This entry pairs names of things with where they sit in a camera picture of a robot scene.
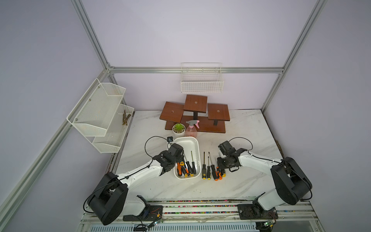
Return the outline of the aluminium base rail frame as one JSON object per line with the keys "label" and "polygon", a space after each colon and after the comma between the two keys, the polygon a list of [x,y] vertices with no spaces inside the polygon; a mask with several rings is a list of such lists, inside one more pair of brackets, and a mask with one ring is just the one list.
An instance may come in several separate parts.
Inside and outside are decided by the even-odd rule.
{"label": "aluminium base rail frame", "polygon": [[325,229],[309,202],[281,205],[255,217],[251,201],[151,201],[148,218],[120,215],[104,226],[85,213],[79,232],[323,232]]}

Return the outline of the brown twigs on shelf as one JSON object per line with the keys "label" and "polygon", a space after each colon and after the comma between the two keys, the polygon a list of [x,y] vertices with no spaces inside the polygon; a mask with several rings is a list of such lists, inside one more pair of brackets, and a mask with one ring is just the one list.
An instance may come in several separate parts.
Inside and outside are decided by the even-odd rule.
{"label": "brown twigs on shelf", "polygon": [[130,119],[130,117],[132,116],[131,113],[128,113],[126,112],[126,110],[124,110],[124,113],[123,113],[123,119],[122,119],[122,125],[123,126],[127,126],[128,125],[128,121]]}

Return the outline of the lower white mesh shelf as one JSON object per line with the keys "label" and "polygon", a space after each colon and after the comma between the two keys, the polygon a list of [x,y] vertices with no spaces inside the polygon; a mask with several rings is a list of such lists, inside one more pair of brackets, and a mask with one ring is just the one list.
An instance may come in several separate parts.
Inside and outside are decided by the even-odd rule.
{"label": "lower white mesh shelf", "polygon": [[[129,128],[129,123],[132,119],[134,108],[120,104],[114,114],[113,120],[108,127],[108,131],[104,137],[95,137],[92,140],[92,145],[100,153],[117,153],[123,143],[126,132]],[[123,125],[123,114],[131,115],[127,123]]]}

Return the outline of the upper white mesh shelf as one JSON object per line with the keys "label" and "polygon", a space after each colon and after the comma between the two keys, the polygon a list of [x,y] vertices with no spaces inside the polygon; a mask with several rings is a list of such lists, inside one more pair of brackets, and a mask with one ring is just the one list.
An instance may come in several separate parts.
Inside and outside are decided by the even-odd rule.
{"label": "upper white mesh shelf", "polygon": [[121,104],[126,89],[95,79],[67,121],[84,137],[104,137]]}

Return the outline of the black handle long screwdriver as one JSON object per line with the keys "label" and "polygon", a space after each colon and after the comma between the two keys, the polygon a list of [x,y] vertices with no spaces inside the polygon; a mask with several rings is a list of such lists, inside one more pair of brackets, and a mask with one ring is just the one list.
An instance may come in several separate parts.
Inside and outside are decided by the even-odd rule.
{"label": "black handle long screwdriver", "polygon": [[192,175],[196,174],[196,167],[195,167],[195,162],[193,158],[193,151],[191,151],[191,158],[192,158]]}

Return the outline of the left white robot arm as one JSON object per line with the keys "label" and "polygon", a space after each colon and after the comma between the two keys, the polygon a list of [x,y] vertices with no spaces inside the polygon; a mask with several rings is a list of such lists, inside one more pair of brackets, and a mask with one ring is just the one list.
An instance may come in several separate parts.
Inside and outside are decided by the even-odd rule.
{"label": "left white robot arm", "polygon": [[129,192],[171,171],[182,160],[183,154],[181,145],[172,144],[168,150],[154,156],[150,163],[126,174],[105,174],[87,198],[88,206],[104,226],[111,224],[123,211],[127,215],[140,215],[146,208],[147,201],[141,195],[130,199]]}

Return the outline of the aluminium cage frame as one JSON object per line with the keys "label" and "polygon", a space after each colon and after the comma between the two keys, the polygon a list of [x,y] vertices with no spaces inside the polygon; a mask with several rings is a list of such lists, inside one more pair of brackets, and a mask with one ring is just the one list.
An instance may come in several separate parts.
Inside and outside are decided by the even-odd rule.
{"label": "aluminium cage frame", "polygon": [[[283,67],[222,67],[217,70],[217,73],[276,73],[278,76],[262,106],[262,112],[265,112],[271,103],[274,95],[278,91],[279,86],[287,75],[292,63],[294,62],[299,50],[301,49],[304,41],[308,37],[310,30],[313,28],[315,21],[321,14],[326,1],[317,1],[313,10],[311,11],[304,27],[297,38],[285,64]],[[91,40],[93,47],[98,53],[98,57],[103,61],[103,70],[98,76],[98,80],[109,78],[112,82],[116,80],[113,77],[114,73],[196,73],[204,74],[212,71],[212,68],[206,67],[109,67],[109,63],[103,54],[103,50],[98,42],[96,33],[93,30],[92,24],[88,18],[86,10],[82,1],[72,1],[72,4]],[[65,120],[57,132],[53,135],[41,154],[24,174],[16,187],[9,194],[7,199],[1,205],[1,229],[3,230],[13,219],[17,210],[23,204],[29,192],[33,188],[36,181],[43,174],[50,161],[53,159],[57,152],[58,147],[67,136],[72,125],[68,120]]]}

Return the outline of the white plastic storage box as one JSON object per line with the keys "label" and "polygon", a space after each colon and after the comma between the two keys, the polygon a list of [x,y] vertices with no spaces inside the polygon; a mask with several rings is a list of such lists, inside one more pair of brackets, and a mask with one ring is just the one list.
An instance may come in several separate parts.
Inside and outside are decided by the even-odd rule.
{"label": "white plastic storage box", "polygon": [[196,167],[196,174],[194,176],[185,177],[183,174],[181,177],[179,177],[177,175],[177,164],[176,164],[174,167],[174,175],[176,179],[177,180],[191,180],[193,178],[202,176],[202,160],[200,156],[200,148],[199,148],[198,140],[194,137],[180,137],[180,138],[176,138],[174,140],[174,143],[183,147],[184,155],[186,156],[187,160],[190,162],[191,166],[192,166],[191,151],[193,151],[193,158],[194,158],[195,167]]}

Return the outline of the brown wooden tiered stand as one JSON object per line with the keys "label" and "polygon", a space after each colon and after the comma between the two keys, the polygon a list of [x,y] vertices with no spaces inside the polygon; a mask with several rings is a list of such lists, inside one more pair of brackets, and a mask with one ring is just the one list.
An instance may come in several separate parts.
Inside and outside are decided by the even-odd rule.
{"label": "brown wooden tiered stand", "polygon": [[166,130],[177,123],[188,126],[188,121],[197,120],[200,127],[197,131],[210,133],[225,133],[225,123],[231,120],[226,104],[208,103],[208,97],[190,94],[183,104],[167,101],[159,119],[166,121]]}

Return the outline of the pink spray bottle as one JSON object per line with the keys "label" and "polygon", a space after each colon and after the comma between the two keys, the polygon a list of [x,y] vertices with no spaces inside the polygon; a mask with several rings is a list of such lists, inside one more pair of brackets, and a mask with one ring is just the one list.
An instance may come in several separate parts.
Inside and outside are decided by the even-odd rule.
{"label": "pink spray bottle", "polygon": [[186,122],[188,127],[185,130],[185,137],[197,137],[197,129],[199,129],[199,120],[190,120]]}

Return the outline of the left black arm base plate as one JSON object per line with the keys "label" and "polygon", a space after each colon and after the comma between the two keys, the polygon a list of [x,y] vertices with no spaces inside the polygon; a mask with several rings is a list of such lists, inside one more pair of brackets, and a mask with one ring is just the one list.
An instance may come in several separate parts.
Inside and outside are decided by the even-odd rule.
{"label": "left black arm base plate", "polygon": [[125,201],[123,221],[156,221],[162,218],[163,206],[151,205],[143,196],[137,195],[133,200]]}

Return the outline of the white mesh shelf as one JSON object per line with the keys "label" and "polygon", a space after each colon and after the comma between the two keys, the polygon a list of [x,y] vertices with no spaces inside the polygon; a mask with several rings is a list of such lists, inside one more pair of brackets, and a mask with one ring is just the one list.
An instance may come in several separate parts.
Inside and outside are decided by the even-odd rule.
{"label": "white mesh shelf", "polygon": [[[120,104],[114,114],[113,120],[108,127],[108,131],[104,137],[95,137],[92,140],[92,145],[100,153],[117,153],[123,143],[126,132],[129,128],[129,123],[132,119],[134,108]],[[131,115],[127,123],[123,125],[123,114]]]}
{"label": "white mesh shelf", "polygon": [[121,104],[126,89],[95,79],[67,121],[84,137],[104,137]]}

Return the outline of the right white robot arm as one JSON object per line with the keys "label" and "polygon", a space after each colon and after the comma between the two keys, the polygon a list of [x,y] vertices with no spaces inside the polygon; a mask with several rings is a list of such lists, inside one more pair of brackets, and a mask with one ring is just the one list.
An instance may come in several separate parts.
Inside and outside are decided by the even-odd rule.
{"label": "right white robot arm", "polygon": [[253,208],[259,212],[266,212],[283,204],[295,205],[312,191],[312,183],[291,157],[283,159],[264,157],[245,148],[235,149],[229,141],[219,144],[218,148],[224,155],[217,158],[220,169],[234,172],[240,167],[248,167],[273,179],[274,188],[253,201]]}

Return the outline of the small potted green plant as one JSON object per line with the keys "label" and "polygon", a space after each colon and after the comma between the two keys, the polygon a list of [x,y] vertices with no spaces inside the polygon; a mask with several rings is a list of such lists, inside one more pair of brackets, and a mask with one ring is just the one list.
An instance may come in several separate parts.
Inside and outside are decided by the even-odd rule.
{"label": "small potted green plant", "polygon": [[183,137],[186,131],[186,128],[183,124],[177,123],[173,125],[172,131],[174,133],[175,138]]}

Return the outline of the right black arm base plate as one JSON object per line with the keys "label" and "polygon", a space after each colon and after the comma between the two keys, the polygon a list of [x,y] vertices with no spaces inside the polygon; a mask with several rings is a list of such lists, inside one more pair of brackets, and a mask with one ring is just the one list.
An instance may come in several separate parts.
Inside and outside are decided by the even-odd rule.
{"label": "right black arm base plate", "polygon": [[247,219],[277,219],[278,214],[275,208],[271,210],[264,210],[260,204],[258,203],[258,198],[261,197],[264,193],[260,196],[256,197],[251,204],[239,204],[237,205],[239,217],[241,220]]}

